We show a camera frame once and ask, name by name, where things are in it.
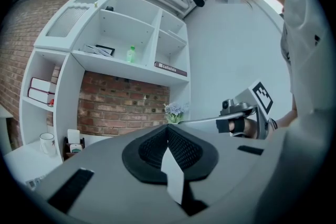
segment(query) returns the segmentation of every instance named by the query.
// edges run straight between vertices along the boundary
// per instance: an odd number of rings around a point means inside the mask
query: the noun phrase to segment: brown book
[[[175,67],[171,67],[171,66],[166,65],[166,64],[164,64],[164,63],[161,63],[161,62],[155,62],[155,63],[154,63],[154,66],[187,77],[187,72],[182,71],[182,70],[180,70],[180,69],[177,69],[177,68],[175,68]]]

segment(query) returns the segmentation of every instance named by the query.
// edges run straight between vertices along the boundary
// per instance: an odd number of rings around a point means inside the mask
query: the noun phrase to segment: flower bouquet
[[[169,105],[164,104],[164,110],[166,112],[166,118],[170,124],[178,124],[182,121],[183,113],[188,112],[188,105],[180,105],[176,102]]]

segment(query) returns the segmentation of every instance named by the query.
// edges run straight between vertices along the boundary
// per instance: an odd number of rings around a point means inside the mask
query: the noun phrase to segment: brick wall
[[[19,134],[19,95],[33,44],[45,24],[68,0],[24,0],[15,4],[0,32],[0,104],[14,118],[8,122],[13,148]],[[53,82],[57,82],[59,67]],[[163,124],[163,103],[169,89],[149,83],[86,72],[80,93],[78,128],[87,134],[119,135],[141,127]],[[52,114],[47,123],[52,125]]]

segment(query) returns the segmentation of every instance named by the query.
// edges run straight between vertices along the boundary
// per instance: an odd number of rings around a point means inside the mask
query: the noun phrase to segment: white mug
[[[41,150],[49,156],[56,154],[55,137],[50,133],[43,133],[40,135]]]

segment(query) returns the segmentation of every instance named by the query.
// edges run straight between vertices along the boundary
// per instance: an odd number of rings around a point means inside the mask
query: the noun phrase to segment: white shirt
[[[335,107],[335,43],[318,0],[285,0],[281,52],[299,115]]]

